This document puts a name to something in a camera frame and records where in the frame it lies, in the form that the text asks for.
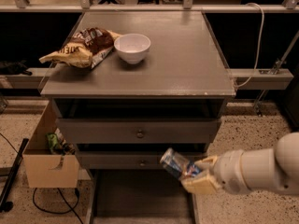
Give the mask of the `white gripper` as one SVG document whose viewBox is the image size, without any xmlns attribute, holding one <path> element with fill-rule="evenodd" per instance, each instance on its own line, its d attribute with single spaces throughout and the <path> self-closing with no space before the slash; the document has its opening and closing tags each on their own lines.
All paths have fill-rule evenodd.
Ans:
<svg viewBox="0 0 299 224">
<path fill-rule="evenodd" d="M 191 194 L 215 194 L 221 187 L 230 194 L 248 194 L 249 188 L 241 170 L 241 158 L 244 151 L 227 151 L 218 156 L 208 156 L 195 162 L 203 170 L 195 177 L 181 181 L 183 188 Z"/>
</svg>

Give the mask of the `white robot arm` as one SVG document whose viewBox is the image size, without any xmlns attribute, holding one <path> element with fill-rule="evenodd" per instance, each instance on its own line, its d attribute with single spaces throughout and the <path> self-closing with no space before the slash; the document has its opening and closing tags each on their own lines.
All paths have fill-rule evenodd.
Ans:
<svg viewBox="0 0 299 224">
<path fill-rule="evenodd" d="M 231 194 L 267 190 L 299 195 L 299 133 L 281 137 L 271 148 L 227 151 L 195 163 L 202 172 L 181 181 L 192 194 Z"/>
</svg>

